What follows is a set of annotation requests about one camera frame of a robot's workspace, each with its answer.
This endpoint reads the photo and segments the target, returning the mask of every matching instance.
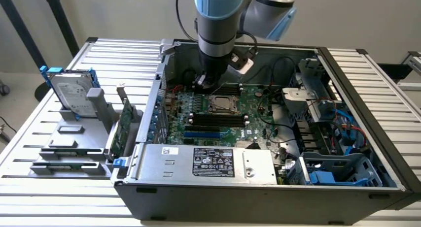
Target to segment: white wall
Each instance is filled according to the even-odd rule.
[[[88,36],[184,38],[175,0],[61,0],[79,45]],[[49,66],[71,54],[45,0],[13,0]],[[192,0],[180,0],[184,27],[192,33]],[[397,63],[421,50],[420,0],[295,0],[298,14],[279,44],[363,48],[378,62]],[[0,71],[36,72],[29,54],[0,9]]]

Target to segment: blue ram slot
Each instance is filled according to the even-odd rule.
[[[220,133],[218,132],[184,132],[184,137],[220,138]]]

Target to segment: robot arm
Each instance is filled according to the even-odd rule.
[[[196,85],[211,88],[227,68],[244,74],[251,60],[234,48],[238,30],[279,40],[294,17],[294,0],[195,0],[203,74]]]

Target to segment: power supply label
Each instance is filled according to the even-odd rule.
[[[195,148],[192,174],[206,177],[235,177],[232,150]]]

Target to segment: motherboard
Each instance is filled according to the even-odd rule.
[[[180,90],[167,94],[167,144],[275,148],[267,142],[274,126],[266,88],[242,86],[202,94]]]

